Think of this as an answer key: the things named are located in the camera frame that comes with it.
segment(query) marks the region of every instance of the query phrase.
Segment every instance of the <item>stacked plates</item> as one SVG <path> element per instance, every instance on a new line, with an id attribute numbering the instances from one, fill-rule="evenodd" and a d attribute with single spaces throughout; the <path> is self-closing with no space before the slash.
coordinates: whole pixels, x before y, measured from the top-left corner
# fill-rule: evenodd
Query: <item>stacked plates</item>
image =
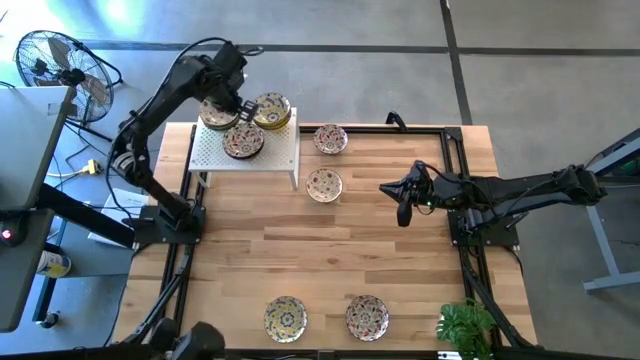
<path id="1" fill-rule="evenodd" d="M 232 114 L 216 109 L 207 98 L 200 104 L 200 119 L 209 129 L 227 130 L 234 127 L 240 117 L 237 113 Z"/>
<path id="2" fill-rule="evenodd" d="M 266 93 L 258 96 L 255 103 L 258 104 L 258 111 L 253 121 L 265 130 L 280 129 L 291 118 L 291 103 L 282 94 Z"/>
<path id="3" fill-rule="evenodd" d="M 264 132 L 252 123 L 242 121 L 224 134 L 224 152 L 234 159 L 249 159 L 264 146 Z"/>

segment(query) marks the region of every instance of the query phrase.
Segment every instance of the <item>concrete floor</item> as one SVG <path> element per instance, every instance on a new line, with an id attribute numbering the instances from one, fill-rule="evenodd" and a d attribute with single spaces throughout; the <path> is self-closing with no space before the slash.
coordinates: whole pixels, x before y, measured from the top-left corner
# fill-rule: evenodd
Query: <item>concrete floor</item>
<path id="1" fill-rule="evenodd" d="M 12 4 L 0 22 L 0 79 L 15 84 L 20 81 L 11 58 L 17 40 L 27 31 L 43 28 L 93 40 L 185 43 L 220 35 L 240 43 L 447 45 L 437 0 L 24 3 Z M 640 48 L 636 21 L 640 3 L 633 0 L 450 0 L 450 4 L 459 46 Z M 95 124 L 97 130 L 113 135 L 127 112 L 155 90 L 177 52 L 96 53 L 119 67 L 126 81 L 117 88 L 110 113 Z M 586 162 L 640 124 L 637 57 L 465 55 L 460 62 L 473 123 L 489 126 L 505 178 Z M 303 122 L 375 123 L 395 110 L 408 123 L 461 124 L 447 54 L 266 53 L 250 59 L 247 73 L 243 96 L 281 91 L 299 107 Z M 169 120 L 196 117 L 196 104 L 188 102 Z M 160 136 L 161 130 L 153 136 L 151 149 L 159 146 Z M 107 149 L 108 144 L 93 142 Z M 80 146 L 67 132 L 56 155 L 64 158 Z M 87 152 L 75 161 L 79 166 L 89 158 L 103 160 L 98 153 Z M 97 178 L 71 181 L 65 192 L 96 204 L 107 197 L 102 179 Z M 628 214 L 640 210 L 639 198 L 634 190 L 612 190 L 599 205 L 622 270 L 640 270 L 640 246 L 633 244 L 638 237 L 628 221 Z M 582 291 L 582 281 L 606 274 L 585 210 L 560 205 L 537 210 L 518 225 L 518 231 L 540 344 L 554 350 L 640 357 L 640 285 L 597 295 Z M 0 354 L 102 345 L 124 281 L 119 276 L 61 282 L 52 310 L 59 310 L 65 321 L 49 330 L 29 321 L 32 296 L 18 331 L 0 335 Z M 33 341 L 16 341 L 26 336 Z"/>

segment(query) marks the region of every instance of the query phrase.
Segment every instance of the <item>fan stand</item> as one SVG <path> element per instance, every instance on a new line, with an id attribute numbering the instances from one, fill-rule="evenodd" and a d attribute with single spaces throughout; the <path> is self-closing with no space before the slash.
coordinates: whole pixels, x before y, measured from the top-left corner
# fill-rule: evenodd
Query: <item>fan stand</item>
<path id="1" fill-rule="evenodd" d="M 107 67 L 111 68 L 113 71 L 115 71 L 118 74 L 118 80 L 116 80 L 113 83 L 111 83 L 111 85 L 107 85 L 108 88 L 109 87 L 114 87 L 114 86 L 116 86 L 118 84 L 124 83 L 124 80 L 122 80 L 122 73 L 120 72 L 120 70 L 117 67 L 111 65 L 111 63 L 109 63 L 105 59 L 101 58 L 100 56 L 96 55 L 93 51 L 91 51 L 91 49 L 86 47 L 82 42 L 78 41 L 76 43 L 76 45 L 82 47 L 82 49 L 86 53 L 88 53 L 89 55 L 94 57 L 97 61 L 99 61 L 99 62 L 103 63 L 104 65 L 106 65 Z M 86 119 L 87 119 L 87 112 L 89 110 L 89 103 L 90 102 L 91 102 L 91 96 L 89 96 L 89 98 L 87 99 L 87 106 L 85 106 L 85 112 L 84 112 L 84 114 L 82 116 L 82 120 L 80 121 L 80 123 L 75 122 L 75 121 L 70 121 L 70 120 L 67 120 L 66 123 L 71 125 L 71 126 L 73 126 L 73 127 L 75 127 L 75 128 L 78 128 L 78 130 L 83 130 L 83 131 L 88 132 L 91 135 L 99 137 L 100 139 L 102 139 L 104 141 L 108 141 L 110 143 L 113 142 L 112 138 L 110 138 L 110 137 L 108 137 L 108 136 L 106 136 L 106 135 L 104 135 L 104 134 L 102 134 L 102 133 L 100 133 L 98 131 L 95 131 L 93 129 L 89 129 L 89 127 L 88 127 L 89 121 L 87 121 Z"/>

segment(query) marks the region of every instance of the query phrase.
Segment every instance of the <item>yellow plug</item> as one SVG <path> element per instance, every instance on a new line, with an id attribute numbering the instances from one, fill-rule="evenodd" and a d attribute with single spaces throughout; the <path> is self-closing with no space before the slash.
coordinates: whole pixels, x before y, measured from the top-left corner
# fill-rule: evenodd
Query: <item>yellow plug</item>
<path id="1" fill-rule="evenodd" d="M 89 175 L 96 175 L 102 172 L 102 167 L 97 161 L 91 159 L 89 160 L 87 166 L 82 168 L 81 172 L 87 173 Z"/>

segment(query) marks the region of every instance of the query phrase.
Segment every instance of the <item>fan guard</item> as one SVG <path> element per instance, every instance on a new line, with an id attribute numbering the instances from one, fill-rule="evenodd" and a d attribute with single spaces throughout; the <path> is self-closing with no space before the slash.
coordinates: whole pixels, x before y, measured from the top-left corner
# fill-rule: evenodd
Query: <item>fan guard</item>
<path id="1" fill-rule="evenodd" d="M 25 85 L 76 89 L 73 104 L 77 112 L 67 119 L 95 122 L 111 109 L 113 83 L 109 73 L 80 41 L 54 31 L 33 31 L 20 40 L 15 58 Z"/>

